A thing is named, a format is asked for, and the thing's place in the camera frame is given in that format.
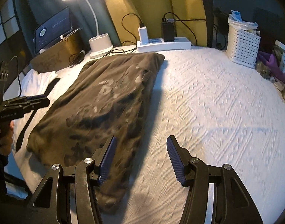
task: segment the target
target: black strap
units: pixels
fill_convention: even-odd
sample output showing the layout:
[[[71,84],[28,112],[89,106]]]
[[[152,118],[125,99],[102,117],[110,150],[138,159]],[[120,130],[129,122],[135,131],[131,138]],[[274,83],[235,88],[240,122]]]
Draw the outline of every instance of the black strap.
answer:
[[[52,91],[52,89],[54,88],[54,86],[58,83],[58,81],[60,80],[60,78],[55,78],[52,82],[49,83],[44,95],[47,97],[49,95],[49,93]],[[34,110],[30,116],[30,118],[28,119],[27,123],[25,124],[24,128],[22,129],[20,135],[18,136],[17,142],[16,142],[16,152],[18,152],[22,146],[23,143],[23,139],[24,139],[24,134],[26,129],[28,128],[28,126],[31,123],[31,120],[34,118],[35,114],[37,113],[38,110]]]

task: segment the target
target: black charger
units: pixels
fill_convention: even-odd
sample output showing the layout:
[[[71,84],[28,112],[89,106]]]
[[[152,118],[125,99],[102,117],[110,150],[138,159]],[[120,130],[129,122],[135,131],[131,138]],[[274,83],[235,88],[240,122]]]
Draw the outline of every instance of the black charger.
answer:
[[[175,41],[175,29],[172,22],[167,22],[166,18],[162,19],[161,23],[161,35],[164,42]]]

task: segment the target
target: basket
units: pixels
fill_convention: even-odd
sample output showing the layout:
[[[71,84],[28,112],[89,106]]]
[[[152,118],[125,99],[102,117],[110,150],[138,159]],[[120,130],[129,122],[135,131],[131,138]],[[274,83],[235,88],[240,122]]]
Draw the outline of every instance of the basket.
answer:
[[[227,55],[237,64],[255,67],[261,37],[229,26]]]

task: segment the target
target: white power strip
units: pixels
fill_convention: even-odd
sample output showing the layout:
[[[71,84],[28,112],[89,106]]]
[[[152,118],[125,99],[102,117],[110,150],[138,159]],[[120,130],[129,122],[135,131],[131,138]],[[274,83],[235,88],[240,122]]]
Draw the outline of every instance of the white power strip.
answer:
[[[175,49],[190,49],[191,42],[185,37],[175,37],[174,42],[164,42],[162,38],[160,39],[150,39],[149,43],[141,44],[137,41],[137,50],[140,53],[152,52],[152,51],[162,51],[162,50],[175,50]]]

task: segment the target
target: metal pivot bolt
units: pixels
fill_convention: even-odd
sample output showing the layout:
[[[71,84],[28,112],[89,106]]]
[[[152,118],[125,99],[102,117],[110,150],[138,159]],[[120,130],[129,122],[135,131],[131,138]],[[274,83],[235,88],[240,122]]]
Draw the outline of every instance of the metal pivot bolt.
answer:
[[[224,168],[225,168],[226,170],[231,170],[231,169],[232,169],[232,166],[229,165],[229,164],[224,164]]]
[[[199,163],[199,162],[200,162],[200,160],[199,160],[197,157],[191,158],[191,161],[192,161],[193,163]]]
[[[53,164],[51,168],[53,170],[58,170],[59,169],[59,164]]]
[[[85,162],[86,164],[90,164],[92,161],[93,161],[93,160],[92,160],[90,157],[88,157],[88,158],[86,158],[86,159],[84,160],[84,162]]]

